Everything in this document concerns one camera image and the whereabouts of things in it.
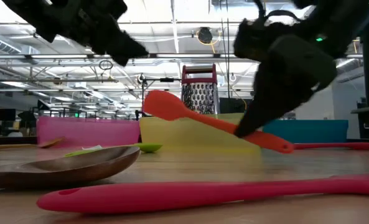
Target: orange spatula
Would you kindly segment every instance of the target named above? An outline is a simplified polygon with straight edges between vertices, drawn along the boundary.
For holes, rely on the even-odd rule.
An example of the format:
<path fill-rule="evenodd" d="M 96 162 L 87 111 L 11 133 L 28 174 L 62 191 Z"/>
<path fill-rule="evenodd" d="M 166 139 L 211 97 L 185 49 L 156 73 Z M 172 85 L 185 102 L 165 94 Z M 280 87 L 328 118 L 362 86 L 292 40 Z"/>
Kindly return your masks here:
<path fill-rule="evenodd" d="M 153 90 L 147 95 L 144 100 L 144 111 L 167 121 L 190 118 L 230 134 L 234 134 L 236 128 L 235 124 L 210 118 L 189 110 L 178 97 L 160 90 Z M 281 153 L 291 153 L 294 150 L 294 145 L 287 140 L 261 131 L 255 131 L 253 134 L 245 137 L 244 140 Z"/>

